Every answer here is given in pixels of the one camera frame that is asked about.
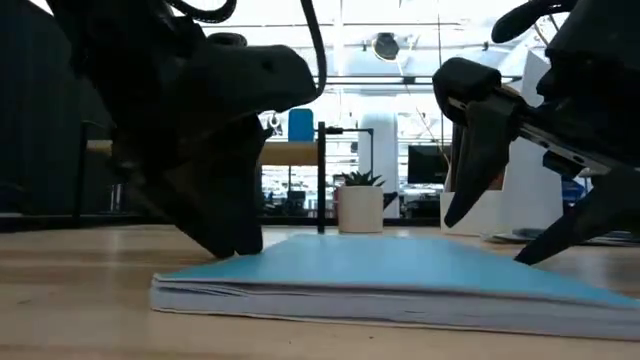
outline black panel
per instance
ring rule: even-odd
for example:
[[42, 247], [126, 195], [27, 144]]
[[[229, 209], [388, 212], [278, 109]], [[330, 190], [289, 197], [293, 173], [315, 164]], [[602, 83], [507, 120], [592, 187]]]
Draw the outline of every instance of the black panel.
[[[37, 214], [70, 214], [80, 122], [107, 124], [108, 116], [70, 72], [70, 46], [54, 19], [29, 1], [0, 1], [0, 49], [0, 182], [27, 189]], [[94, 195], [109, 179], [103, 168], [87, 170], [86, 203], [106, 209]]]

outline light blue book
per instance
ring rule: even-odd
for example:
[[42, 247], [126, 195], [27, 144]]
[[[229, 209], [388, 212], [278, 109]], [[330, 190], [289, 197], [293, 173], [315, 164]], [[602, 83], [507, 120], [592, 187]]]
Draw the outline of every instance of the light blue book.
[[156, 275], [160, 311], [640, 340], [640, 302], [439, 238], [298, 235]]

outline shelf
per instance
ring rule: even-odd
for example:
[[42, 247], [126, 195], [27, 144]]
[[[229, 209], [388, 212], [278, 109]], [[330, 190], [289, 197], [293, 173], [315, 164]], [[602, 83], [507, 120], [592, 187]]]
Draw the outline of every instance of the shelf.
[[261, 165], [317, 166], [315, 142], [267, 142], [260, 154]]

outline wooden desk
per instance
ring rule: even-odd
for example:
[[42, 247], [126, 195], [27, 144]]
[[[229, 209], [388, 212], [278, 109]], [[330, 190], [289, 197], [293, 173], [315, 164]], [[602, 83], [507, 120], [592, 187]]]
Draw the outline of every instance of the wooden desk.
[[[111, 156], [111, 140], [88, 140], [87, 123], [82, 124], [80, 136], [81, 151], [77, 159], [77, 172], [74, 191], [73, 218], [79, 223], [82, 215], [84, 175], [85, 175], [85, 151], [95, 152]], [[315, 223], [318, 233], [324, 233], [326, 226], [326, 128], [324, 122], [318, 123], [318, 139], [312, 143], [296, 142], [267, 142], [265, 143], [258, 163], [260, 165], [284, 165], [284, 166], [317, 166], [318, 167], [318, 205]]]
[[[299, 232], [315, 229], [267, 228], [265, 239], [273, 244]], [[488, 248], [509, 256], [518, 249]], [[640, 297], [639, 260], [640, 249], [580, 247], [542, 267]], [[205, 251], [169, 226], [0, 235], [0, 359], [619, 360], [640, 354], [640, 344], [625, 342], [149, 310], [147, 291], [155, 272], [209, 261]]]

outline computer monitor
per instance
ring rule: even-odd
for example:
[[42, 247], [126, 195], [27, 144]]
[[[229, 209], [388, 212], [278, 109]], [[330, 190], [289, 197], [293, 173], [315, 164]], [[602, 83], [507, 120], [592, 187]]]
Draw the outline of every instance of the computer monitor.
[[[449, 156], [451, 148], [443, 148]], [[449, 167], [440, 147], [436, 145], [409, 146], [408, 178], [409, 184], [444, 184]]]

